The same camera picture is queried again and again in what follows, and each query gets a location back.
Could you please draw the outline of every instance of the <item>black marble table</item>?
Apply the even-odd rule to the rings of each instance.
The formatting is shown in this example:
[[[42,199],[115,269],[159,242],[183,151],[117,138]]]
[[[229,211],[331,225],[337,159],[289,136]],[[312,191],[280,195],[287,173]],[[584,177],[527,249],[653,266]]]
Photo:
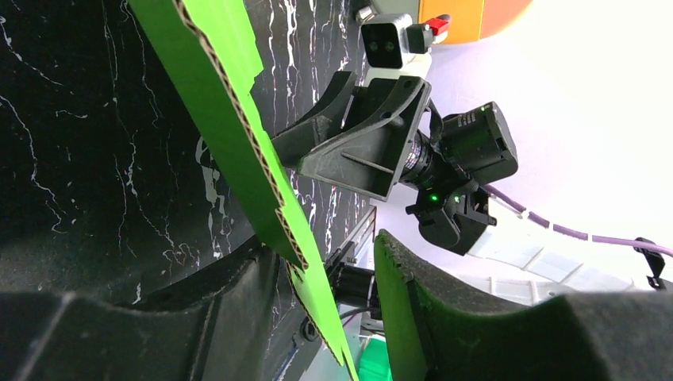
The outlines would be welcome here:
[[[363,70],[353,1],[246,1],[271,135]],[[0,291],[134,302],[252,236],[126,0],[6,0],[0,37]],[[331,252],[367,200],[291,179]]]

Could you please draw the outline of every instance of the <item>green cardboard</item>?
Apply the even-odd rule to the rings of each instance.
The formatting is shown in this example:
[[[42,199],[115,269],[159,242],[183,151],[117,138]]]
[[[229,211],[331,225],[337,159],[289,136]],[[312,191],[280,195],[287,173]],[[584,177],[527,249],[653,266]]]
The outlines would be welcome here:
[[[242,0],[130,0],[258,238],[287,260],[295,293],[358,379],[315,238],[250,95],[263,65]]]

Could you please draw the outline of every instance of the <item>orange object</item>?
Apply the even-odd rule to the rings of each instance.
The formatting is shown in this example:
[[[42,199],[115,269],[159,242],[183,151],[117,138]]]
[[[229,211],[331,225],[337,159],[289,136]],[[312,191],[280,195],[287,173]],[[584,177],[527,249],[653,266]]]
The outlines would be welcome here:
[[[419,0],[418,20],[451,15],[445,44],[491,37],[512,25],[533,0]]]

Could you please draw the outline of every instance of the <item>white background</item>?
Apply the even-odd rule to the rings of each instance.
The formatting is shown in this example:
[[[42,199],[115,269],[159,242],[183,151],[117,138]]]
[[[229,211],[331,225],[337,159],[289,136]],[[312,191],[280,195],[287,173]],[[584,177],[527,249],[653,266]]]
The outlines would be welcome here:
[[[434,48],[433,100],[442,114],[500,105],[519,171],[495,186],[530,210],[591,234],[673,247],[672,4],[534,0],[496,37]],[[424,242],[403,211],[414,200],[415,191],[395,187],[378,204],[378,227],[449,272],[526,278]],[[632,249],[614,252],[624,271],[648,275]]]

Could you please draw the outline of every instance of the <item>red object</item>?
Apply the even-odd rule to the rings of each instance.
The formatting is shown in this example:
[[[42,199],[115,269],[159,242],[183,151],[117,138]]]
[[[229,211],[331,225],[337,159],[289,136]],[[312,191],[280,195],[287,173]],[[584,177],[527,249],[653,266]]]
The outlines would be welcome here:
[[[425,23],[433,30],[433,35],[435,36],[439,36],[448,30],[448,21],[440,18],[431,18]]]

